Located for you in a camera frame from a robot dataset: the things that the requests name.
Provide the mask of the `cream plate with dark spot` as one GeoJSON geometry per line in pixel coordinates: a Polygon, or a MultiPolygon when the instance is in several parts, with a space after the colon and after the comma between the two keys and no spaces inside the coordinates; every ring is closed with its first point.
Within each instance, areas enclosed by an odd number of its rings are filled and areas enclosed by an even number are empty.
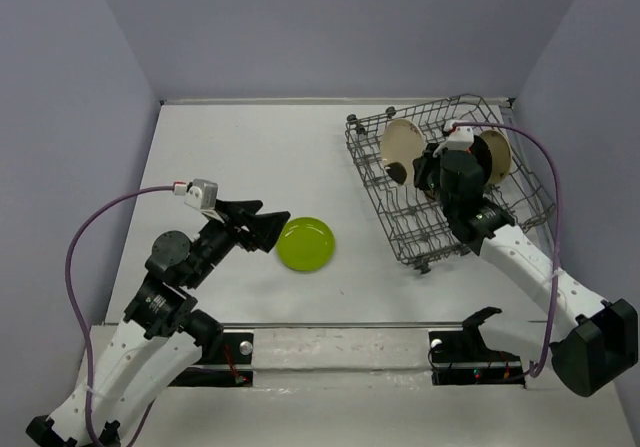
{"type": "Polygon", "coordinates": [[[380,141],[382,164],[387,175],[399,185],[411,185],[413,161],[422,155],[425,140],[422,132],[406,119],[392,120],[380,141]]]}

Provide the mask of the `grey wire dish rack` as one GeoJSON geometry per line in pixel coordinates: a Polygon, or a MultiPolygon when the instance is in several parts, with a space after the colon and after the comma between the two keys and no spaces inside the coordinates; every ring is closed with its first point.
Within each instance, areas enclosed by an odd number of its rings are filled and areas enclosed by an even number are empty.
{"type": "MultiPolygon", "coordinates": [[[[413,185],[399,185],[385,172],[380,141],[386,126],[395,119],[411,121],[422,132],[425,143],[444,140],[446,121],[502,120],[503,108],[490,106],[478,95],[462,94],[431,100],[409,107],[389,106],[370,116],[346,117],[346,146],[376,211],[396,259],[421,273],[452,255],[466,255],[470,249],[455,239],[437,201],[431,201],[413,185]]],[[[485,187],[485,195],[504,208],[525,234],[550,234],[555,201],[538,176],[518,152],[516,136],[507,136],[512,146],[512,166],[499,185],[485,187]]]]}

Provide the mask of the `black plate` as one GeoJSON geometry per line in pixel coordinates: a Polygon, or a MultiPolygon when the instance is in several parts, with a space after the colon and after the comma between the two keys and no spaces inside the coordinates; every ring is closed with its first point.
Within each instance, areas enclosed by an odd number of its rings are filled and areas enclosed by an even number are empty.
{"type": "Polygon", "coordinates": [[[492,154],[488,144],[480,136],[475,135],[474,142],[470,147],[470,152],[483,170],[484,182],[488,183],[493,167],[492,154]]]}

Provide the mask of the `green plate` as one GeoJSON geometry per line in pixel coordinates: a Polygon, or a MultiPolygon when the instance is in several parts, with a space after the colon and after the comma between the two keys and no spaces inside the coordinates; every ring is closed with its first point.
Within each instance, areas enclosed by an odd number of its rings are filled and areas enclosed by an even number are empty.
{"type": "Polygon", "coordinates": [[[276,243],[279,260],[296,272],[314,272],[333,257],[336,240],[333,231],[314,217],[297,217],[288,221],[276,243]]]}

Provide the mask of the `cream floral plate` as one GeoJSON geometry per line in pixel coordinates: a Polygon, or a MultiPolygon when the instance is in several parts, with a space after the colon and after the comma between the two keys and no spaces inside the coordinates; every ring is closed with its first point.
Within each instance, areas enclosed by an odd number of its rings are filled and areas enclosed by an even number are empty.
{"type": "Polygon", "coordinates": [[[510,174],[512,149],[507,137],[499,130],[485,130],[480,137],[486,143],[491,156],[490,185],[499,185],[510,174]]]}

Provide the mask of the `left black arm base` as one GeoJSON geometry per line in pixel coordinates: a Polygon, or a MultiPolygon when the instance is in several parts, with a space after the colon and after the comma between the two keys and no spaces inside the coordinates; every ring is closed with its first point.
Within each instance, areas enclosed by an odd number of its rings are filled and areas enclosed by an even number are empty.
{"type": "Polygon", "coordinates": [[[184,369],[170,387],[251,387],[254,333],[249,330],[226,330],[221,346],[184,369]]]}

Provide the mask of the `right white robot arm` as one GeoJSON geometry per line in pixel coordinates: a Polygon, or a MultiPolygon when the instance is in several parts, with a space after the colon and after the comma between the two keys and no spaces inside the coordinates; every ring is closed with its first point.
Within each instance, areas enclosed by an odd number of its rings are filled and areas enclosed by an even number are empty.
{"type": "Polygon", "coordinates": [[[551,366],[573,393],[589,397],[639,360],[639,319],[626,300],[610,302],[564,271],[526,236],[514,217],[484,194],[485,172],[473,152],[430,143],[414,159],[414,185],[437,200],[453,236],[496,267],[547,314],[541,334],[513,335],[475,325],[462,351],[482,359],[504,347],[527,358],[525,373],[551,366]]]}

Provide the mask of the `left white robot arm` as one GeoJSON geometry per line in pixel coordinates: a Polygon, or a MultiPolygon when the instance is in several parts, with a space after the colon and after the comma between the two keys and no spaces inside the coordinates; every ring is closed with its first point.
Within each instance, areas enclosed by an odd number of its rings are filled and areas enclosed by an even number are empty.
{"type": "Polygon", "coordinates": [[[136,439],[150,405],[183,371],[215,359],[223,327],[196,309],[190,290],[235,247],[270,252],[290,218],[264,213],[259,200],[219,201],[195,238],[177,230],[156,238],[146,275],[109,345],[87,358],[87,376],[27,435],[39,446],[118,446],[136,439]]]}

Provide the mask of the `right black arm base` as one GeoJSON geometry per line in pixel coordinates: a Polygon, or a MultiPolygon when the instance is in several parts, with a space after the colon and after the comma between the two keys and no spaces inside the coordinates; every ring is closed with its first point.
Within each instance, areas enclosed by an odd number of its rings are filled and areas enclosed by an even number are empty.
{"type": "Polygon", "coordinates": [[[489,349],[480,333],[487,319],[501,313],[499,308],[485,307],[467,317],[458,330],[429,333],[427,360],[434,386],[526,386],[521,359],[489,349]]]}

